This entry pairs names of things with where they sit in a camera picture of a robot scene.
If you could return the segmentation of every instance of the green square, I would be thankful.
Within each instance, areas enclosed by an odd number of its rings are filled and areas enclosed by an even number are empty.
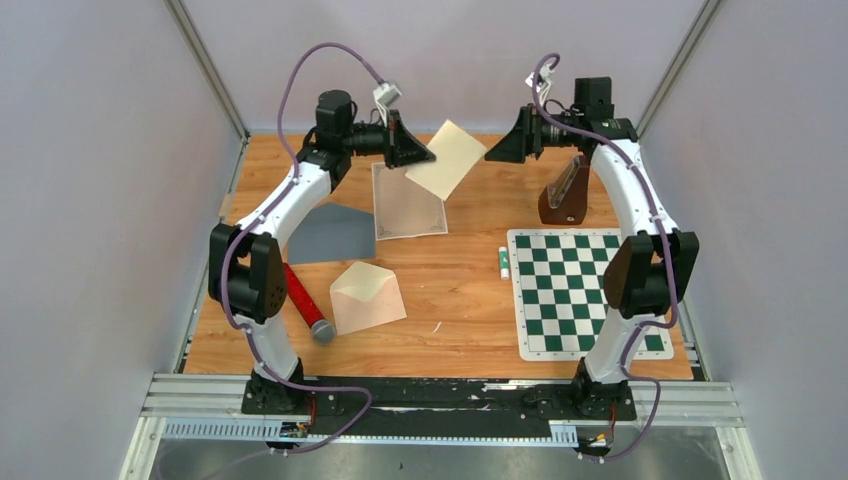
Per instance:
[[[569,275],[565,280],[568,282],[568,288],[583,288],[583,277]]]
[[[600,290],[586,290],[586,302],[592,304],[601,304],[604,303],[604,297],[601,295]]]
[[[565,275],[565,264],[562,262],[549,262],[548,267],[551,269],[551,275]]]
[[[539,309],[542,311],[542,318],[545,320],[556,320],[556,305],[542,305]]]
[[[606,249],[593,248],[592,249],[592,260],[594,260],[596,262],[608,262],[609,256],[607,255]]]
[[[559,321],[559,334],[560,335],[577,335],[577,325],[574,324],[574,320],[560,320]]]
[[[595,336],[594,335],[578,335],[577,336],[577,344],[580,345],[581,352],[588,352],[595,346]]]
[[[645,335],[645,346],[649,352],[662,352],[662,337],[659,335]]]
[[[589,305],[572,305],[571,311],[574,312],[574,318],[581,319],[589,319]]]
[[[580,273],[583,275],[595,275],[595,264],[592,262],[580,262]]]
[[[518,262],[518,273],[521,275],[533,275],[536,269],[533,268],[533,262]]]
[[[550,290],[554,288],[551,284],[551,277],[549,275],[537,275],[536,288],[539,290]]]
[[[543,335],[541,320],[527,320],[527,335]]]
[[[522,290],[521,297],[524,299],[524,305],[537,305],[539,303],[539,292],[536,290]]]
[[[548,352],[561,352],[562,339],[559,335],[545,335],[545,350]]]
[[[568,305],[571,303],[571,296],[568,290],[554,290],[554,301],[557,305]]]

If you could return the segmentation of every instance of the open envelope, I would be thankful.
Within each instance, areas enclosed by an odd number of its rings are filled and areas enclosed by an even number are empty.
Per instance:
[[[406,318],[394,272],[356,262],[330,285],[339,335]]]

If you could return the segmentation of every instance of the brown wooden holder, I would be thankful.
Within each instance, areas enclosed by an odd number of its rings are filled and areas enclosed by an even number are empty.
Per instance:
[[[539,219],[545,225],[580,225],[586,218],[589,202],[589,161],[583,155],[578,158],[580,166],[577,176],[566,190],[559,207],[551,208],[548,203],[547,185],[539,195]]]

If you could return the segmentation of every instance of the gray wall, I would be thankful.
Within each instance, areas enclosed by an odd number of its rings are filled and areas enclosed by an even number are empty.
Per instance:
[[[185,0],[224,83],[252,130],[276,128],[286,79],[309,47],[348,44],[404,92],[404,122],[419,131],[450,118],[501,132],[527,103],[524,79],[539,58],[563,54],[553,95],[572,99],[573,78],[610,75],[613,100],[636,120],[703,0]],[[301,70],[285,126],[314,124],[324,90],[349,91],[364,113],[374,85],[333,51]]]
[[[115,478],[237,141],[164,3],[0,4],[0,478]]]
[[[845,478],[848,4],[729,0],[645,150],[768,479]]]

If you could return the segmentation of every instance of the wooden tabletop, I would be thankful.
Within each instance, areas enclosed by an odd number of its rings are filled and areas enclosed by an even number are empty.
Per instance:
[[[423,142],[429,136],[420,137]],[[491,147],[500,136],[481,135]],[[292,136],[297,148],[302,137]],[[545,228],[536,210],[539,193],[576,153],[548,149],[523,165],[481,160],[446,202],[447,235],[377,242],[368,263],[398,278],[407,318],[313,343],[306,324],[287,300],[283,318],[307,375],[421,376],[470,378],[570,378],[577,362],[527,362],[518,353],[512,285],[500,279],[498,247],[507,230]],[[357,157],[327,201],[373,212],[371,164]],[[279,184],[291,160],[275,136],[254,136],[233,200],[230,223],[238,221]],[[597,176],[589,180],[589,212],[583,228],[615,228],[609,197]],[[353,261],[294,265],[297,276],[332,321],[330,284]],[[441,327],[433,333],[439,322]],[[691,379],[677,328],[674,358],[633,362],[633,372],[663,379]],[[239,373],[253,367],[244,336],[227,324],[220,305],[206,299],[185,366],[186,373]]]

